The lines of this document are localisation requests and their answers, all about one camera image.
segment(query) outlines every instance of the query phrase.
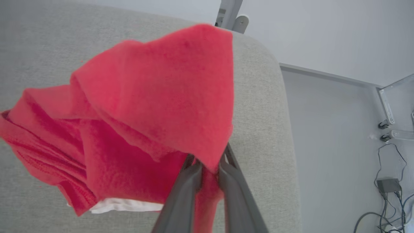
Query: power adapter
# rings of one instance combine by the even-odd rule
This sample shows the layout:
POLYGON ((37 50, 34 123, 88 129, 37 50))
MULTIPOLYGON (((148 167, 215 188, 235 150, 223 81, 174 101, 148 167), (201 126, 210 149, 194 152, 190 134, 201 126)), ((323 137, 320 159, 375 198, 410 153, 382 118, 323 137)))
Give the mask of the power adapter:
POLYGON ((377 180, 377 185, 380 193, 382 194, 401 191, 401 186, 400 182, 398 182, 398 179, 377 180))

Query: gray upholstery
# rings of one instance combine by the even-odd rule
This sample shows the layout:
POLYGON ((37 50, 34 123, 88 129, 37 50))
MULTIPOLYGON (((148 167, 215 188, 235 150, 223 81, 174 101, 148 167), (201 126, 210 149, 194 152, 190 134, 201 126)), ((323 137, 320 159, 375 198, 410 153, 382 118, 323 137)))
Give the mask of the gray upholstery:
MULTIPOLYGON (((110 7, 47 0, 0 2, 0 110, 24 88, 67 84, 72 71, 124 39, 149 41, 194 24, 110 7)), ((282 74, 273 55, 234 33, 230 143, 270 232, 301 231, 296 162, 282 74)), ((145 233, 157 213, 76 217, 56 187, 33 178, 0 141, 0 232, 145 233)), ((214 232, 224 232, 220 203, 214 232)))

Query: metal bracket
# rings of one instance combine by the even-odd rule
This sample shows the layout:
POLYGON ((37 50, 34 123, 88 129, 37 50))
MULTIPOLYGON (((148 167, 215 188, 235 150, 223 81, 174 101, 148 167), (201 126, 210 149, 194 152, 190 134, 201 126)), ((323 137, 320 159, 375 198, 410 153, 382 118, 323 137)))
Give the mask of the metal bracket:
POLYGON ((388 86, 386 86, 384 88, 377 89, 378 90, 378 95, 380 96, 381 103, 382 103, 382 106, 384 108, 384 112, 385 112, 385 115, 386 115, 387 121, 388 121, 388 122, 384 122, 383 121, 382 123, 380 123, 378 125, 378 127, 380 129, 385 129, 386 127, 385 128, 382 128, 382 127, 385 126, 385 124, 388 124, 388 125, 395 124, 395 119, 394 119, 394 116, 392 115, 391 106, 390 106, 390 103, 388 101, 386 92, 389 91, 390 89, 396 88, 398 86, 404 85, 404 84, 406 84, 408 82, 412 82, 412 81, 414 81, 414 74, 412 74, 410 76, 407 76, 407 77, 405 77, 405 78, 403 78, 401 80, 398 80, 397 82, 395 82, 395 83, 393 83, 391 85, 388 85, 388 86))

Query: pink fabric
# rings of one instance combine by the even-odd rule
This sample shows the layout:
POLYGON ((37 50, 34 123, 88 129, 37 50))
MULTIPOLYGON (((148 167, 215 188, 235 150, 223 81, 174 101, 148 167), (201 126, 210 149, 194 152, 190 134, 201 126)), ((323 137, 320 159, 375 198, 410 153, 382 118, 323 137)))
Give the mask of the pink fabric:
POLYGON ((122 42, 76 70, 69 85, 26 89, 2 113, 0 136, 79 216, 107 197, 164 203, 194 154, 205 165, 195 232, 211 232, 232 115, 232 34, 196 25, 122 42))

